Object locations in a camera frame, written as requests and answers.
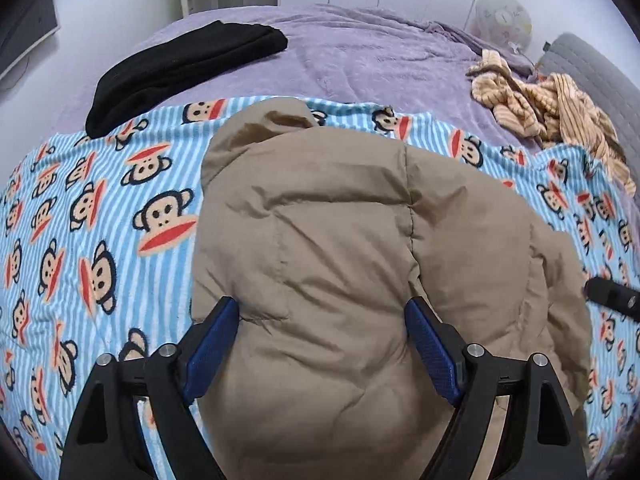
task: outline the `tan puffer jacket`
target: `tan puffer jacket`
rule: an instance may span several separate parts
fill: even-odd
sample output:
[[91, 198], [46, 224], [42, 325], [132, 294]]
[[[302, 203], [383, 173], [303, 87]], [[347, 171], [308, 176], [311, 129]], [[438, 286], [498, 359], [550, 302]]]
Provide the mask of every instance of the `tan puffer jacket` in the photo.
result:
[[494, 355], [544, 352], [572, 410], [583, 402], [591, 327], [574, 247], [499, 181], [318, 127], [303, 102], [276, 98], [220, 128], [202, 187], [192, 316], [224, 295], [241, 313], [199, 402], [230, 480], [417, 480], [452, 409], [407, 341], [415, 295]]

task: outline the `metal screw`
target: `metal screw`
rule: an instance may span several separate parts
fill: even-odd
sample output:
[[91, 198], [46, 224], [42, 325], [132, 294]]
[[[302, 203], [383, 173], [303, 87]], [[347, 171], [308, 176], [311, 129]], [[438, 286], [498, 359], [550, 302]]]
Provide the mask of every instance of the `metal screw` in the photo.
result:
[[546, 366], [549, 362], [549, 359], [547, 359], [546, 355], [544, 354], [535, 354], [533, 356], [533, 362], [535, 362], [535, 364], [537, 364], [538, 366]]
[[98, 358], [95, 360], [95, 363], [98, 366], [106, 366], [111, 362], [111, 354], [100, 354]]
[[160, 355], [162, 357], [171, 357], [173, 354], [175, 354], [175, 351], [176, 351], [176, 347], [174, 344], [171, 344], [171, 343], [162, 345], [159, 350]]
[[479, 345], [478, 343], [471, 343], [466, 347], [466, 351], [473, 357], [482, 357], [484, 355], [484, 348], [482, 348], [482, 345]]

